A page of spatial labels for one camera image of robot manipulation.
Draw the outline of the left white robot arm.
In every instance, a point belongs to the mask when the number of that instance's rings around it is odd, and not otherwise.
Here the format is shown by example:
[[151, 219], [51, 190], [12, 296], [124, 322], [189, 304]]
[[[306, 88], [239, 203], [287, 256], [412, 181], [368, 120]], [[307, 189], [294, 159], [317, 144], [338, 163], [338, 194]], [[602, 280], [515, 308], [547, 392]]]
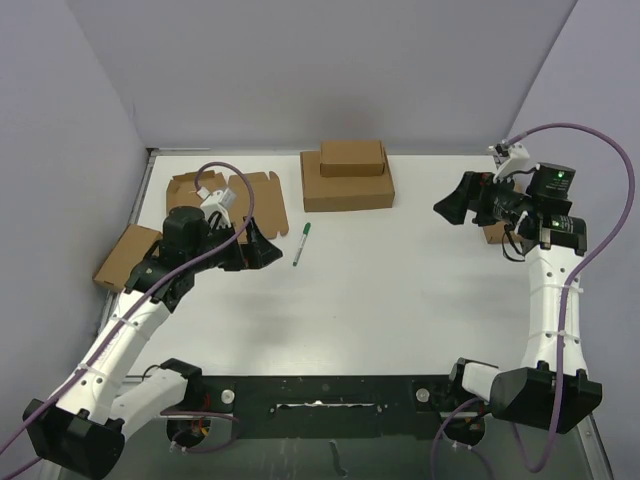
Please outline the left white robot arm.
[[200, 368], [176, 359], [126, 394], [119, 392], [155, 331], [194, 287], [198, 273], [259, 270], [283, 253], [252, 217], [243, 235], [191, 206], [176, 207], [161, 238], [132, 269], [111, 320], [68, 382], [49, 400], [32, 400], [23, 419], [36, 454], [89, 479], [114, 468], [126, 440], [161, 412], [191, 415], [205, 399]]

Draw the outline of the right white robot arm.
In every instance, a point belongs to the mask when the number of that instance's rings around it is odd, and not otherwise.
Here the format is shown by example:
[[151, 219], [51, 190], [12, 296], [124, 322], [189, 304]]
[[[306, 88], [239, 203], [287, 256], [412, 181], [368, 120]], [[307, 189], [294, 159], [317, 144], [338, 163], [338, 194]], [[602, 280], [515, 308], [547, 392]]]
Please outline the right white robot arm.
[[580, 337], [575, 270], [586, 257], [587, 228], [570, 214], [574, 175], [541, 163], [519, 192], [509, 177], [467, 171], [435, 204], [452, 225], [463, 224], [469, 212], [478, 226], [503, 223], [506, 234], [520, 237], [528, 269], [529, 334], [519, 368], [459, 359], [444, 385], [452, 406], [464, 409], [480, 398], [499, 420], [565, 434], [601, 403], [602, 386], [588, 377]]

